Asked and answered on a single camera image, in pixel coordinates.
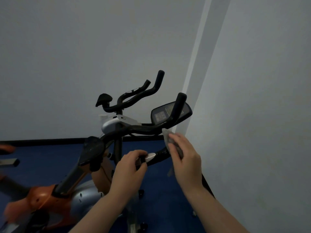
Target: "white electrical outlet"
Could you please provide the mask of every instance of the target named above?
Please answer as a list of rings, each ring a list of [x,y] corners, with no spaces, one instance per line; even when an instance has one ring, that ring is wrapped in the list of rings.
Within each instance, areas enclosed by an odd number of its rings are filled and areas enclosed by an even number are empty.
[[[99,118],[99,121],[100,121],[101,123],[103,123],[103,121],[104,121],[106,118],[108,118],[108,115],[107,115],[107,114],[99,114],[99,115],[98,115],[98,118]]]

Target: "blue floor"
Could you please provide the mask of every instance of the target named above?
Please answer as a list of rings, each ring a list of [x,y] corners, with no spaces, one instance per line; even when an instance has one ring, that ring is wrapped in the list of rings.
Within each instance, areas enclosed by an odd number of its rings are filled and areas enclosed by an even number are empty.
[[[164,147],[164,141],[124,142],[123,153],[143,149],[148,153]],[[82,144],[18,147],[16,152],[6,157],[19,158],[16,168],[5,168],[8,176],[25,186],[45,186],[57,184],[77,162]],[[148,224],[152,232],[204,232],[197,217],[192,217],[192,208],[184,197],[174,176],[167,173],[172,167],[171,158],[150,166],[142,182],[145,195],[138,203],[138,218]],[[0,193],[0,211],[3,212],[9,198]],[[71,227],[51,232],[68,232]],[[126,219],[118,219],[110,232],[127,232]]]

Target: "black baseboard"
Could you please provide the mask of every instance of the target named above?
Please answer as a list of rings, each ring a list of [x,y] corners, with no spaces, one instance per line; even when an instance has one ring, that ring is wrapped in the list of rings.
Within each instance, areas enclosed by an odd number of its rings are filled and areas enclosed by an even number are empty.
[[[38,146],[38,145],[70,145],[83,144],[85,138],[66,138],[66,139],[42,139],[42,140],[19,140],[19,141],[0,141],[3,144],[10,144],[15,147]],[[158,136],[125,136],[124,142],[128,141],[157,141],[163,140],[163,135]]]

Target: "hand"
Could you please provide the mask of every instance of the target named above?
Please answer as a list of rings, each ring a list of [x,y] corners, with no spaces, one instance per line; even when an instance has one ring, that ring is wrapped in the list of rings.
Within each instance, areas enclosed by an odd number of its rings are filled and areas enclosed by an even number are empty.
[[[181,160],[175,145],[169,143],[175,176],[184,194],[187,195],[190,192],[201,190],[203,185],[200,155],[198,155],[192,144],[183,135],[176,133],[175,135],[169,134],[169,137],[176,141],[184,153],[184,157]]]
[[[136,171],[135,162],[139,156],[146,155],[144,150],[134,150],[125,154],[116,166],[112,178],[110,195],[117,196],[125,204],[138,192],[142,179],[147,171],[147,164],[143,163]]]

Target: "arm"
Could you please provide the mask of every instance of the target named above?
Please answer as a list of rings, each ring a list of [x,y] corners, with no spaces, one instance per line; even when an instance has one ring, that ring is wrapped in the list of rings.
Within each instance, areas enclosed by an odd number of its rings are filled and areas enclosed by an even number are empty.
[[[139,190],[147,164],[143,163],[136,171],[135,162],[139,156],[146,154],[146,151],[135,150],[122,157],[116,166],[109,193],[91,208],[70,233],[109,231],[126,204]]]
[[[187,200],[200,218],[206,232],[248,231],[202,185],[201,158],[181,134],[169,134],[184,153],[181,160],[176,147],[169,144],[175,176]]]

